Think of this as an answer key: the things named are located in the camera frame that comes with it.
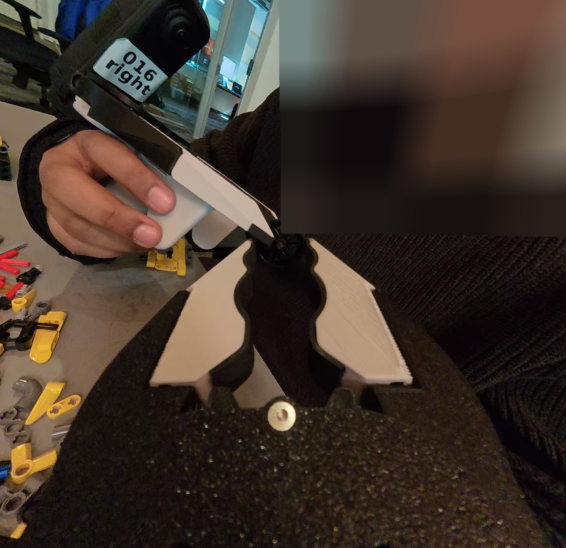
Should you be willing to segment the black toy wheel rim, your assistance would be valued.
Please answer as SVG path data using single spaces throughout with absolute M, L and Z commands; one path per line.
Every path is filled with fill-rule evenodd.
M 293 265 L 305 252 L 306 239 L 303 234 L 277 233 L 271 243 L 258 242 L 259 257 L 268 265 L 284 268 Z

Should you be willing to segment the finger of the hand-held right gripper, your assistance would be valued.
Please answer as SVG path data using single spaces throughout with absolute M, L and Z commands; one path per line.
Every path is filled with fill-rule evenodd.
M 218 210 L 212 210 L 193 226 L 191 243 L 201 250 L 211 250 L 238 228 L 233 220 Z
M 275 213 L 200 158 L 183 151 L 173 167 L 173 180 L 184 188 L 176 193 L 173 233 L 191 232 L 204 216 L 218 210 L 257 240 L 274 240 Z

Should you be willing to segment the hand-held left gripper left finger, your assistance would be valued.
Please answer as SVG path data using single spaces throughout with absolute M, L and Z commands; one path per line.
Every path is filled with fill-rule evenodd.
M 246 240 L 187 289 L 151 387 L 192 387 L 206 403 L 214 387 L 235 391 L 250 377 L 254 352 L 245 305 L 254 265 L 254 243 Z

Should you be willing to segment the black office chair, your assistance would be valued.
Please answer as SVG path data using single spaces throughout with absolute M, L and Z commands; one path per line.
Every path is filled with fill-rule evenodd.
M 46 113 L 52 112 L 48 92 L 50 90 L 50 69 L 60 53 L 45 44 L 40 43 L 34 36 L 32 18 L 41 20 L 42 16 L 32 8 L 17 0 L 1 0 L 12 7 L 19 15 L 23 33 L 1 26 L 1 59 L 12 65 L 16 74 L 12 84 L 21 90 L 26 90 L 29 80 L 38 83 L 41 89 L 39 105 Z

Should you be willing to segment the person's right hand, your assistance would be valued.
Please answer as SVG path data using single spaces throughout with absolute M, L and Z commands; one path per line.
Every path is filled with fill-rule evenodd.
M 121 142 L 97 130 L 80 131 L 42 157 L 39 178 L 47 224 L 73 254 L 113 259 L 153 249 L 161 227 L 101 184 L 110 177 L 150 210 L 164 214 L 175 194 Z

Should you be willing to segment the blue jacket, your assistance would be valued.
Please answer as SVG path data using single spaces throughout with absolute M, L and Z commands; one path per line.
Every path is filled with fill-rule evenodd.
M 112 0 L 61 0 L 55 21 L 56 33 L 74 40 Z

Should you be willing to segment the pile of toy brick pieces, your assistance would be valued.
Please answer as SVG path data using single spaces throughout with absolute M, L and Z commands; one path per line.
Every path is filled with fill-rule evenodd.
M 1 354 L 22 352 L 34 367 L 52 358 L 67 319 L 64 311 L 52 310 L 51 301 L 36 301 L 35 285 L 42 270 L 18 258 L 27 243 L 1 249 Z M 1 409 L 1 539 L 18 539 L 27 525 L 25 504 L 46 481 L 58 457 L 59 444 L 70 425 L 53 428 L 52 445 L 34 452 L 32 426 L 41 419 L 54 422 L 73 412 L 81 403 L 78 394 L 63 396 L 66 382 L 42 376 L 22 375 L 11 384 L 14 403 Z

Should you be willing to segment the yellow toy beam frame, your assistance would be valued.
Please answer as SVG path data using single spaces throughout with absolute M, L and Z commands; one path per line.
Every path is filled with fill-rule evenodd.
M 145 258 L 145 266 L 185 277 L 193 260 L 192 245 L 183 237 L 167 249 L 150 251 Z

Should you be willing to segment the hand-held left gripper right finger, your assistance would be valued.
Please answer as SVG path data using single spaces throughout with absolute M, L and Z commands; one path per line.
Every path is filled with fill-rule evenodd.
M 413 384 L 374 296 L 374 286 L 313 238 L 311 273 L 320 305 L 310 325 L 311 369 L 323 388 Z

